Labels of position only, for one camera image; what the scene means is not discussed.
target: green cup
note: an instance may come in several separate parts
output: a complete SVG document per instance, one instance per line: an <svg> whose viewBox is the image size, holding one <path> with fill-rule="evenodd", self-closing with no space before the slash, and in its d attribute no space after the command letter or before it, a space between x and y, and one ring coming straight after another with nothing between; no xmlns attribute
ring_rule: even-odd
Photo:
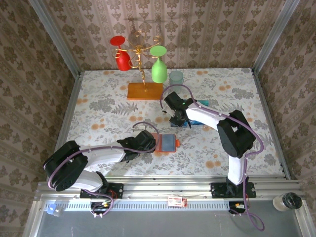
<svg viewBox="0 0 316 237"><path fill-rule="evenodd" d="M157 61L153 64L153 67L152 67L152 79L156 83L163 83L168 78L167 67L160 58L166 52L167 52L167 49L160 45L154 46L150 50L150 53L154 57L157 57Z"/></svg>

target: small bottle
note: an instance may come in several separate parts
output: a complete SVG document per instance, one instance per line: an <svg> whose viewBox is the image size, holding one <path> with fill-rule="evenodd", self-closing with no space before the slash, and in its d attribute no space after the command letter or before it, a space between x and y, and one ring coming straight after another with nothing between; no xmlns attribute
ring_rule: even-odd
<svg viewBox="0 0 316 237"><path fill-rule="evenodd" d="M302 199L295 193L285 193L273 199L273 206L278 211L299 209L302 206Z"/></svg>

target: floral tablecloth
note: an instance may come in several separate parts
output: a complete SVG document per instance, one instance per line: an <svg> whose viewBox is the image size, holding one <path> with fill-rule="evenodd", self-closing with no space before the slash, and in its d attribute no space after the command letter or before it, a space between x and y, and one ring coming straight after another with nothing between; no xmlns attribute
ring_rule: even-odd
<svg viewBox="0 0 316 237"><path fill-rule="evenodd" d="M180 70L184 75L184 85L192 90L196 99L209 100L210 107L225 112L241 110L250 126L262 138L265 149L261 154L250 157L247 173L282 175L251 70ZM152 81L150 70L146 70L146 78L148 82ZM216 130L203 125L192 129L170 127L170 116L163 115L159 101L127 100L129 82L141 82L140 72L86 71L67 140L75 140L79 145L108 144L133 135L133 124L144 120L156 126L161 134L176 134L181 146L176 153L141 154L130 163L105 163L88 170L115 176L228 173L228 156ZM184 88L178 94L181 98L189 97ZM258 148L256 141L253 149Z"/></svg>

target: patterned wallpaper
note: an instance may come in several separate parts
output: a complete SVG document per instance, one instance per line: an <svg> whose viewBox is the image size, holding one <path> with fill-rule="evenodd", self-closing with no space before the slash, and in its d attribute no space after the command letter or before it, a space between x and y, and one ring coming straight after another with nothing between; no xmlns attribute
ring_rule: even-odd
<svg viewBox="0 0 316 237"><path fill-rule="evenodd" d="M0 236L21 236L74 79L27 0L0 0Z"/></svg>
<svg viewBox="0 0 316 237"><path fill-rule="evenodd" d="M301 0L259 74L294 178L316 223L316 1Z"/></svg>
<svg viewBox="0 0 316 237"><path fill-rule="evenodd" d="M252 67L285 0L44 0L82 71L116 69L111 37L163 37L169 68ZM150 68L153 60L144 58Z"/></svg>

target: wooden base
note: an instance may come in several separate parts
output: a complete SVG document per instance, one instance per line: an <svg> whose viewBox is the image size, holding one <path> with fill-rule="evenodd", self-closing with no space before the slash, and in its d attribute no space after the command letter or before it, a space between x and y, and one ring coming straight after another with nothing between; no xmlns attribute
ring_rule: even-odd
<svg viewBox="0 0 316 237"><path fill-rule="evenodd" d="M128 100L159 100L163 91L162 83L146 83L147 91L144 91L144 84L128 84Z"/></svg>

